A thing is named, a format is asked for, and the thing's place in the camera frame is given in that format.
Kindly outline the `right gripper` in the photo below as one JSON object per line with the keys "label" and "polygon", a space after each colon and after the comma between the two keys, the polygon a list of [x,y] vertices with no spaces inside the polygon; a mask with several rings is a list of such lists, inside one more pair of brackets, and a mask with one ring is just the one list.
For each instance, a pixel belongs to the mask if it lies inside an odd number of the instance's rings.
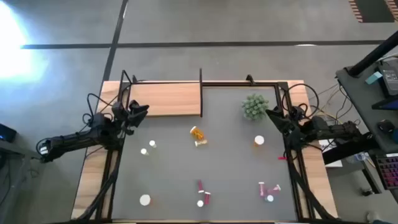
{"label": "right gripper", "polygon": [[305,135],[300,128],[285,117],[283,112],[275,107],[273,110],[266,109],[266,114],[275,124],[276,128],[284,135],[290,149],[301,150]]}

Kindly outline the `black computer tower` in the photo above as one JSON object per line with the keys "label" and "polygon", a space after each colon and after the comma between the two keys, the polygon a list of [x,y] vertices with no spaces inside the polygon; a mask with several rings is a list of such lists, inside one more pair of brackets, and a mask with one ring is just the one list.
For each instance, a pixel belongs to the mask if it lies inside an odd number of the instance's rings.
{"label": "black computer tower", "polygon": [[13,143],[16,139],[17,131],[0,123],[0,140]]}

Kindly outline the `wooden shelf with black frame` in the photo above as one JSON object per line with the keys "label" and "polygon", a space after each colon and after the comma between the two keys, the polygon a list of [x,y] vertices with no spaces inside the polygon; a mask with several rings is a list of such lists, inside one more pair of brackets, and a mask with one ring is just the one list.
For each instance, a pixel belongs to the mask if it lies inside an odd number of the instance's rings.
{"label": "wooden shelf with black frame", "polygon": [[202,116],[203,75],[197,81],[139,81],[122,72],[118,100],[149,105],[149,116]]}

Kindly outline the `black power adapter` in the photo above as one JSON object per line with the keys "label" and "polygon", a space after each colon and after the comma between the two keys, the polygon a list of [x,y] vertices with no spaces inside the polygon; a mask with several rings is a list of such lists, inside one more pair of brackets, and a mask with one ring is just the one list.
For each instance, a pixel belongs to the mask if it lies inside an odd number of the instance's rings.
{"label": "black power adapter", "polygon": [[379,84],[384,95],[386,97],[398,95],[398,69],[387,62],[379,62],[378,69],[382,75]]}

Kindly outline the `black pole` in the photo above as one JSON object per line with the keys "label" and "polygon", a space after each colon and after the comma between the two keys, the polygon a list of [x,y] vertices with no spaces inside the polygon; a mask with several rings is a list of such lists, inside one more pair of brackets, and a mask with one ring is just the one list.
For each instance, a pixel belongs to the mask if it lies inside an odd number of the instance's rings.
{"label": "black pole", "polygon": [[393,48],[398,46],[398,30],[393,33],[388,39],[377,46],[372,52],[367,54],[365,58],[359,61],[350,69],[347,69],[348,75],[354,78],[358,78],[361,72],[379,60],[383,55],[387,54]]}

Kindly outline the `black backlit keyboard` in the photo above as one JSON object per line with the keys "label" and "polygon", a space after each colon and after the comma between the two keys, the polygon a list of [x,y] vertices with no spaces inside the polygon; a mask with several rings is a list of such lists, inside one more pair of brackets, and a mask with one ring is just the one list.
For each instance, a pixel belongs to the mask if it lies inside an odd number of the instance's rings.
{"label": "black backlit keyboard", "polygon": [[375,166],[383,187],[386,190],[398,189],[398,156],[377,157]]}

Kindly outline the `clear water bottle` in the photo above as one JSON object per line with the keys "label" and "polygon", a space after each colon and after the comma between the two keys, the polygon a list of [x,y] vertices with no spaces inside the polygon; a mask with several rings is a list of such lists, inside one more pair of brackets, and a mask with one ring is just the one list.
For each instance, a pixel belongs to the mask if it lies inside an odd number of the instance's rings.
{"label": "clear water bottle", "polygon": [[358,162],[364,162],[368,160],[369,160],[369,154],[367,152],[360,152],[346,158],[346,161],[350,164],[355,164]]}

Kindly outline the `black aluminium rig frame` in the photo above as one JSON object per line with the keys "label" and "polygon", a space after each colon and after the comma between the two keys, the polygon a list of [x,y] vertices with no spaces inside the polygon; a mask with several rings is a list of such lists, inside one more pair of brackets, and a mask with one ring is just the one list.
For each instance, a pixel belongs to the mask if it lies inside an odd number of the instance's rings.
{"label": "black aluminium rig frame", "polygon": [[[200,81],[140,81],[138,84],[168,84],[176,85],[177,83],[199,83]],[[216,81],[202,81],[203,87],[210,87],[210,84],[215,84],[216,87],[221,87],[221,84],[225,84],[225,87],[250,87],[250,82],[243,80],[216,80]],[[255,81],[258,85],[271,83],[278,84],[278,90],[284,90],[285,88],[292,87],[296,84],[304,84],[303,80],[258,80]],[[104,81],[101,87],[99,96],[106,102],[114,102],[117,100],[119,90],[124,87],[120,87],[120,81]],[[304,86],[298,86],[296,89],[291,89],[290,101],[293,105],[298,105],[301,103],[308,103],[308,95]],[[83,163],[83,169],[80,176],[80,181],[78,184],[78,190],[75,197],[75,202],[73,205],[73,210],[71,214],[71,220],[77,219],[84,211],[88,208],[90,203],[94,200],[95,196],[99,192],[102,185],[110,177],[111,172],[115,170],[116,163],[120,160],[122,153],[118,151],[108,152],[105,149],[99,149],[94,152],[96,147],[90,147],[86,150],[86,156],[90,153],[88,157],[85,158]],[[307,146],[302,150],[301,161],[295,161],[295,167],[302,173],[302,176],[307,175],[308,186],[317,197],[321,205],[324,206],[325,210],[335,218],[338,217],[335,200],[331,191],[329,178],[326,173],[326,167],[323,162],[323,156],[321,151],[315,146]],[[300,212],[303,213],[305,218],[310,217],[309,203],[304,202],[304,192],[298,187],[298,195],[300,198]],[[94,211],[92,216],[89,218],[94,220],[96,215],[99,215],[102,219],[110,220],[111,217],[111,193],[116,190],[115,186],[112,186],[104,196],[104,199],[100,201],[99,212]]]}

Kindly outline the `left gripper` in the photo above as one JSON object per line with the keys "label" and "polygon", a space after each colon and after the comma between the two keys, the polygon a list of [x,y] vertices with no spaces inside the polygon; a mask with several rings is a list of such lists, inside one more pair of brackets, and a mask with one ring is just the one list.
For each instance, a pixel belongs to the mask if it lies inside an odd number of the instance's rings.
{"label": "left gripper", "polygon": [[120,128],[129,136],[134,134],[132,127],[138,127],[147,115],[149,105],[140,105],[136,100],[129,103],[126,110],[121,102],[115,102],[111,108],[114,118]]}

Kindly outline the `black computer mouse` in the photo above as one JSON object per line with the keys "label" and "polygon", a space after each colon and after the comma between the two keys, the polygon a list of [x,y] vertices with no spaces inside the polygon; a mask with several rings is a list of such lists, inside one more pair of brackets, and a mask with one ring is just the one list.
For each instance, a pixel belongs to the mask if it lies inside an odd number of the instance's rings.
{"label": "black computer mouse", "polygon": [[377,123],[377,127],[384,134],[392,134],[396,128],[394,124],[388,119],[379,121]]}

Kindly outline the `black desk support beam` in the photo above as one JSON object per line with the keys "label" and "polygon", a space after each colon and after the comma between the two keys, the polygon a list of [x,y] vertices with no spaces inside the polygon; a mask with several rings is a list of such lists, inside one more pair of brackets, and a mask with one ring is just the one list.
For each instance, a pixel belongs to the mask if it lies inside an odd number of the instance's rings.
{"label": "black desk support beam", "polygon": [[380,135],[374,135],[372,133],[363,134],[357,140],[350,140],[343,144],[338,144],[336,147],[323,153],[323,161],[325,164],[342,160],[354,154],[368,151],[384,151],[388,146],[388,141],[380,137]]}

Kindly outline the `green artificial potted plant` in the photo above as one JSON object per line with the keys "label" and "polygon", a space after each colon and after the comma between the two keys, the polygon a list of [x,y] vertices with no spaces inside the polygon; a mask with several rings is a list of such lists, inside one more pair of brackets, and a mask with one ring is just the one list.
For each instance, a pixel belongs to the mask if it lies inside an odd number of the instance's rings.
{"label": "green artificial potted plant", "polygon": [[267,114],[269,101],[266,100],[262,95],[251,94],[242,101],[243,116],[250,121],[263,120]]}

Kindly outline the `grey table mat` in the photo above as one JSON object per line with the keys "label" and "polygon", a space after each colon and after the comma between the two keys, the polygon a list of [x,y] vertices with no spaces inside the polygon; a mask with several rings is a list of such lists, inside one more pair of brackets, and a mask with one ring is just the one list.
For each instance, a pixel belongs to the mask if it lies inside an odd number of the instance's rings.
{"label": "grey table mat", "polygon": [[[242,101],[262,95],[276,105],[275,90],[264,88],[205,88],[202,116],[146,118],[125,139],[113,200],[115,220],[294,221],[296,212],[287,163],[278,160],[284,141],[273,122],[250,121]],[[190,130],[203,131],[207,144],[195,146]],[[264,137],[256,147],[254,138]],[[157,147],[149,145],[154,140]],[[149,155],[141,154],[141,149]],[[210,192],[198,193],[197,180]],[[281,191],[267,202],[259,195],[259,182]],[[150,205],[139,198],[149,194]]]}

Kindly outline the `teal box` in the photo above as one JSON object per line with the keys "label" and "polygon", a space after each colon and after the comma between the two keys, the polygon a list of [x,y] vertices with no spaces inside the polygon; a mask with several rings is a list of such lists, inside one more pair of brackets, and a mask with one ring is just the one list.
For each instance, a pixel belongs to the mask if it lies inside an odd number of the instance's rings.
{"label": "teal box", "polygon": [[372,75],[370,75],[369,77],[367,77],[367,79],[365,80],[365,82],[368,85],[371,85],[373,83],[375,83],[376,81],[378,81],[380,78],[382,77],[382,74],[380,72],[374,72]]}

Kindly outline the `grey side desk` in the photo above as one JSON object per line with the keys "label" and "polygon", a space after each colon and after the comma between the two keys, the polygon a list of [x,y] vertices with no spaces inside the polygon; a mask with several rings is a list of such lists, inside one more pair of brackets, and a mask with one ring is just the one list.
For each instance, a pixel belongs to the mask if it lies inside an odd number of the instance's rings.
{"label": "grey side desk", "polygon": [[386,154],[398,152],[398,143],[384,134],[377,123],[387,119],[398,128],[398,110],[374,110],[372,105],[385,99],[380,84],[368,85],[366,79],[377,69],[377,64],[369,66],[362,71],[358,78],[350,76],[346,69],[336,71],[336,78],[354,104],[368,130],[373,134],[381,150]]}

